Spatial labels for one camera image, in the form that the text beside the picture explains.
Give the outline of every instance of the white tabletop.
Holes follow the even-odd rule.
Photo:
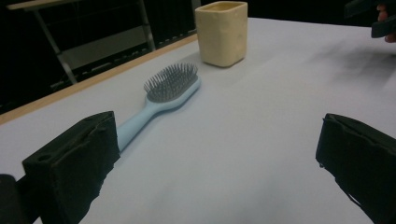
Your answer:
[[[149,77],[195,63],[201,88],[136,137],[81,223],[372,223],[315,160],[326,113],[396,136],[396,45],[370,32],[249,19],[233,67],[202,63],[195,41],[1,125],[0,172],[21,178],[23,159],[92,114],[121,124]]]

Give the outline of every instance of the cup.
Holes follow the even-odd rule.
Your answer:
[[[195,9],[201,59],[232,66],[247,53],[248,3],[219,1]]]

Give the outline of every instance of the light blue hairbrush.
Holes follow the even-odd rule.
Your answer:
[[[152,116],[182,105],[195,93],[201,85],[197,71],[194,64],[173,64],[146,82],[145,107],[117,129],[120,152],[128,146]]]

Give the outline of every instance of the hairbrush bristle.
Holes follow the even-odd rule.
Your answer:
[[[178,63],[164,68],[150,78],[144,89],[151,102],[163,103],[176,99],[198,78],[198,68],[191,63]]]

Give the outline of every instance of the finger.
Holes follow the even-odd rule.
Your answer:
[[[396,42],[396,34],[391,34],[391,35],[385,36],[385,42],[387,42],[387,43]]]
[[[379,4],[378,6],[376,6],[376,10],[385,11],[387,10],[387,6],[385,4]]]
[[[384,21],[388,18],[388,12],[387,11],[380,11],[378,14],[378,20],[379,21]]]

